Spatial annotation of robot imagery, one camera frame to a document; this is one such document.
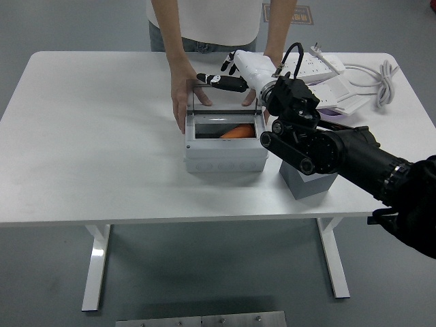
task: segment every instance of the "carrot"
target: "carrot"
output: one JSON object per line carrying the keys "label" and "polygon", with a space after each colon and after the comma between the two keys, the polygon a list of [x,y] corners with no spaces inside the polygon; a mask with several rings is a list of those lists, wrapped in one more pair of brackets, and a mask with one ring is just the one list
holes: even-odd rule
{"label": "carrot", "polygon": [[251,124],[240,124],[219,138],[254,138],[256,136]]}

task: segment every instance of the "person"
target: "person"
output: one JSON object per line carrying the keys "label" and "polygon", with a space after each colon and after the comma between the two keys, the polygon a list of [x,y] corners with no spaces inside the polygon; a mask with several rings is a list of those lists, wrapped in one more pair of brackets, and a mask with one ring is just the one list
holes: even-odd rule
{"label": "person", "polygon": [[[207,53],[233,50],[255,51],[262,0],[148,0],[152,51],[165,51],[171,73],[171,98],[178,128],[185,133],[187,110],[186,80],[197,73],[187,51]],[[264,55],[280,64],[287,32],[297,0],[271,0],[268,38]],[[196,96],[205,106],[212,101],[198,88]],[[242,103],[255,99],[252,90]]]}

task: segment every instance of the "white robotic hand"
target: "white robotic hand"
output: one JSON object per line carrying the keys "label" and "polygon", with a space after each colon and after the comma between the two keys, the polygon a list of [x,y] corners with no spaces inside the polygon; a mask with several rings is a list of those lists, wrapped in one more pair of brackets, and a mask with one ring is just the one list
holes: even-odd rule
{"label": "white robotic hand", "polygon": [[237,50],[227,56],[221,71],[226,71],[229,66],[229,75],[238,70],[240,78],[207,74],[198,74],[197,78],[218,89],[238,92],[254,89],[256,97],[265,106],[269,91],[277,81],[277,77],[273,77],[276,67],[271,59],[258,53]]}

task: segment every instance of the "table leg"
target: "table leg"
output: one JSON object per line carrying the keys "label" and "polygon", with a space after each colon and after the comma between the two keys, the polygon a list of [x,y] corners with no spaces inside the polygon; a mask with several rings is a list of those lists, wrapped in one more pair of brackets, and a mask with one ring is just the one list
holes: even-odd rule
{"label": "table leg", "polygon": [[328,272],[335,298],[349,298],[347,281],[343,272],[341,257],[339,257],[333,229],[341,222],[342,218],[317,218],[320,230],[322,247],[326,255]]}
{"label": "table leg", "polygon": [[89,262],[87,285],[84,290],[82,311],[96,311],[102,289],[104,263],[108,248],[110,225],[87,225],[94,236],[93,252]]}

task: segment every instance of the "jeans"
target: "jeans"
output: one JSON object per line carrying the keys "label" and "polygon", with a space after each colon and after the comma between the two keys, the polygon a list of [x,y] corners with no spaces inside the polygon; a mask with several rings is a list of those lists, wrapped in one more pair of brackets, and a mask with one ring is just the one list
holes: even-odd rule
{"label": "jeans", "polygon": [[[161,30],[154,24],[149,22],[150,30],[150,45],[153,52],[165,52],[164,40],[162,39]],[[256,39],[251,43],[242,46],[222,46],[219,44],[197,42],[191,39],[182,37],[183,48],[185,52],[232,52],[235,50],[256,51]]]}

